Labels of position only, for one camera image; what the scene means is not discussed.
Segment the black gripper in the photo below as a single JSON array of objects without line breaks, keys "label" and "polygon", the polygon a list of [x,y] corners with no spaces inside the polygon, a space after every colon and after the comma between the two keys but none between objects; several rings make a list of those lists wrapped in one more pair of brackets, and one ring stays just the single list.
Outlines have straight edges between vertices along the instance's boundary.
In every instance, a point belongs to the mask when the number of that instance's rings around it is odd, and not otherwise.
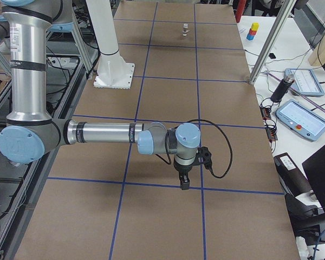
[{"label": "black gripper", "polygon": [[190,180],[188,173],[192,170],[192,165],[181,165],[180,163],[174,161],[173,166],[179,173],[180,188],[181,190],[188,190],[190,188]]}]

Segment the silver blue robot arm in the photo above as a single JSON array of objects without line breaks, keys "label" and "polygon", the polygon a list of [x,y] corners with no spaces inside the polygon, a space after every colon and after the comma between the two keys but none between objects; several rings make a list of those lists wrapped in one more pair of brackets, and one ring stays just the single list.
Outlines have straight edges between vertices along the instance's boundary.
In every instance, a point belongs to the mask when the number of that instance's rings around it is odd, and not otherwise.
[{"label": "silver blue robot arm", "polygon": [[46,32],[73,26],[71,1],[4,1],[10,25],[12,111],[0,132],[0,152],[28,164],[62,145],[87,142],[135,143],[141,154],[174,156],[180,187],[190,186],[189,171],[200,155],[200,130],[192,123],[167,129],[159,122],[89,123],[53,119],[46,109]]}]

